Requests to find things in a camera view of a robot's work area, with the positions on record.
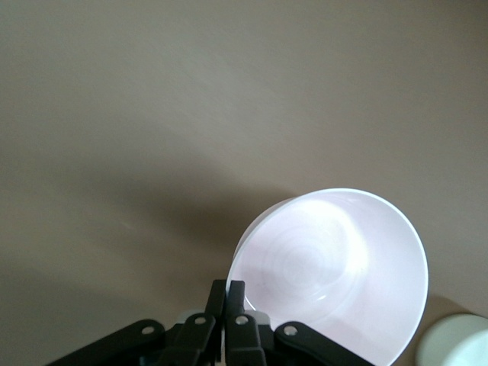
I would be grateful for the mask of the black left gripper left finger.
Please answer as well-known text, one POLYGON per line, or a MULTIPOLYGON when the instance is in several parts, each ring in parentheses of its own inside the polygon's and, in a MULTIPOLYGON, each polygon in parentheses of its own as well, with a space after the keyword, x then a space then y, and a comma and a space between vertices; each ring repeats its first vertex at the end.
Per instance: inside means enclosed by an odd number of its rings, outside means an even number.
POLYGON ((136 321, 51 362, 51 365, 213 365, 220 357, 226 282, 212 283, 203 312, 171 329, 154 319, 136 321))

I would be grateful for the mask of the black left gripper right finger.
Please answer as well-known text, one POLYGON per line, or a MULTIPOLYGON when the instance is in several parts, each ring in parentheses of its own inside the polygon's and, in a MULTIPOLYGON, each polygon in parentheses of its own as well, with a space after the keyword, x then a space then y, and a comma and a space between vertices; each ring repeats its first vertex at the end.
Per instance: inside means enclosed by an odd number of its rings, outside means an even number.
POLYGON ((370 362, 304 323, 272 329, 244 310, 246 285, 231 281, 226 294, 228 365, 369 365, 370 362))

